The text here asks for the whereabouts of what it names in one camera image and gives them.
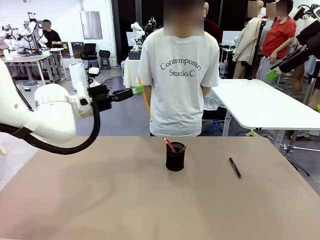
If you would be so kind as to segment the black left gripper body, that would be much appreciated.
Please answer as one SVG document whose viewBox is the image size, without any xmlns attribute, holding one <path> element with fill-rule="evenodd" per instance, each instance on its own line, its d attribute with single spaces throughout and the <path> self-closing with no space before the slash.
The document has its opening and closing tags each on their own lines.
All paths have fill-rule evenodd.
<svg viewBox="0 0 320 240">
<path fill-rule="evenodd" d="M 93 113 L 104 112 L 112 108 L 112 97 L 109 95 L 110 89 L 106 85 L 97 85 L 88 88 L 91 97 Z"/>
</svg>

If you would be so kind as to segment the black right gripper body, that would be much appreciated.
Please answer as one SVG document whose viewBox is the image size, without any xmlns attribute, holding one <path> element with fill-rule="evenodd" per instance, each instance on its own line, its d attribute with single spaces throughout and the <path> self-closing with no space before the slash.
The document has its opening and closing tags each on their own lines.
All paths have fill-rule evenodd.
<svg viewBox="0 0 320 240">
<path fill-rule="evenodd" d="M 312 23 L 303 29 L 297 40 L 302 46 L 299 51 L 306 52 L 308 54 L 319 54 L 320 53 L 320 24 Z"/>
</svg>

